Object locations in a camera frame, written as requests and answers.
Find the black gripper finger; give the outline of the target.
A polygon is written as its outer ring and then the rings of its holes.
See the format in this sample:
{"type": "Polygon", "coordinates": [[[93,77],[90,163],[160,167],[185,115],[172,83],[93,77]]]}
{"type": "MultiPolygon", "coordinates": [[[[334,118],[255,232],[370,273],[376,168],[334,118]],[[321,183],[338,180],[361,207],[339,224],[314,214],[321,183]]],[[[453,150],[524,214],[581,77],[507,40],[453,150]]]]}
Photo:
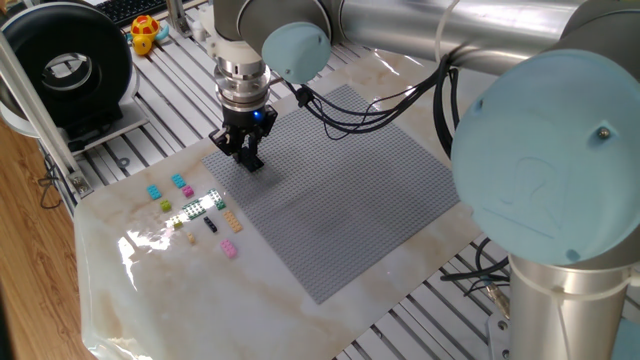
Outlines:
{"type": "Polygon", "coordinates": [[[209,139],[225,155],[232,157],[237,163],[243,161],[242,149],[246,132],[236,126],[225,126],[209,134],[209,139]]]}
{"type": "Polygon", "coordinates": [[[251,130],[249,132],[248,150],[252,160],[257,159],[258,145],[263,137],[267,137],[278,117],[272,106],[263,106],[250,113],[251,130]]]}

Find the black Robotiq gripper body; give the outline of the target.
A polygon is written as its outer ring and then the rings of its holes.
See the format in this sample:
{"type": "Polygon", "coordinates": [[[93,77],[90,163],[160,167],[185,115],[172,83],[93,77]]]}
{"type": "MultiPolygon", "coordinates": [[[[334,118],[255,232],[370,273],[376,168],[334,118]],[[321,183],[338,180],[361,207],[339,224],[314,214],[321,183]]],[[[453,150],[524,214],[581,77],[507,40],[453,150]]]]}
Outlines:
{"type": "Polygon", "coordinates": [[[233,109],[228,109],[226,107],[223,108],[223,126],[236,126],[243,129],[246,132],[246,135],[249,134],[251,130],[251,120],[249,118],[250,113],[253,110],[249,111],[237,111],[233,109]]]}

